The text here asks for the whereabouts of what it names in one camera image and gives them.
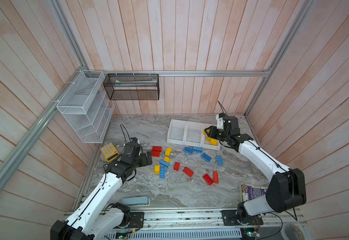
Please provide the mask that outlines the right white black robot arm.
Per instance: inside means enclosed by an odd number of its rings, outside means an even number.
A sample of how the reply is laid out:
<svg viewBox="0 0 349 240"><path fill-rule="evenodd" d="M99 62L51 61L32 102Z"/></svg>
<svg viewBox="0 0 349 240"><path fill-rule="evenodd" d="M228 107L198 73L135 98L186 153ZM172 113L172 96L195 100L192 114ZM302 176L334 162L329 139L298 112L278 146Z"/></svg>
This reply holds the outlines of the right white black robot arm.
<svg viewBox="0 0 349 240"><path fill-rule="evenodd" d="M204 130L207 136L225 142L227 148L245 156L270 181L265 195L238 204L236 219L240 225L247 225L255 216L282 213L307 202L305 176L300 169L282 164L251 136L242 134L236 117L220 113L216 120L216 126Z"/></svg>

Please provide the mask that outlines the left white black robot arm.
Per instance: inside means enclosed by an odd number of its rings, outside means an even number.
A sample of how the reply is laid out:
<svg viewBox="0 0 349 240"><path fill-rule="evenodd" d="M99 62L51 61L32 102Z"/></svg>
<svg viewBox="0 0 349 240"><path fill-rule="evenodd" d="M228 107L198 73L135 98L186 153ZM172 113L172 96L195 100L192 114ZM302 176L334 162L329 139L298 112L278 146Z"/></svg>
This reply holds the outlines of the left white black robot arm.
<svg viewBox="0 0 349 240"><path fill-rule="evenodd" d="M137 138L124 145L123 152L105 170L104 175L80 207L65 221L56 221L50 230L51 240L99 240L115 227L127 227L130 207L115 203L100 217L111 196L139 167L152 164L151 153L143 152Z"/></svg>

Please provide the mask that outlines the yellow long brick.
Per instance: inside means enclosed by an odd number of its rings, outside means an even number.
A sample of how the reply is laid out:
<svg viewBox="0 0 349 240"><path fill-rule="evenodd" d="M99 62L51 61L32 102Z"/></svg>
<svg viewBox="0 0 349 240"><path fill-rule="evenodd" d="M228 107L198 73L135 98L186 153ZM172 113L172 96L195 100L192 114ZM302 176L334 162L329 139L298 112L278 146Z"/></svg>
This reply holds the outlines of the yellow long brick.
<svg viewBox="0 0 349 240"><path fill-rule="evenodd" d="M166 148L164 155L167 156L167 157L169 157L170 154L171 154L171 152L172 152L172 148L169 148L169 147L168 147L168 148Z"/></svg>

